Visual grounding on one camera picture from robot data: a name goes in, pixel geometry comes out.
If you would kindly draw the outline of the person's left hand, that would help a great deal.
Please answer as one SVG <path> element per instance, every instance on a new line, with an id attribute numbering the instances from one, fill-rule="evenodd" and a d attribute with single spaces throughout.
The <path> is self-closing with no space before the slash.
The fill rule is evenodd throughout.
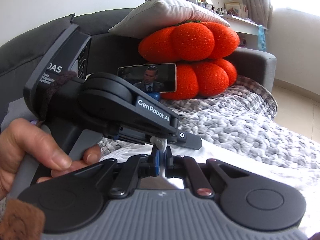
<path id="1" fill-rule="evenodd" d="M 25 119 L 15 119 L 1 133 L 1 199 L 10 192 L 26 154 L 51 170 L 50 176 L 38 179 L 40 183 L 97 163 L 101 149 L 94 145 L 81 160 L 72 161 L 51 135 Z"/>

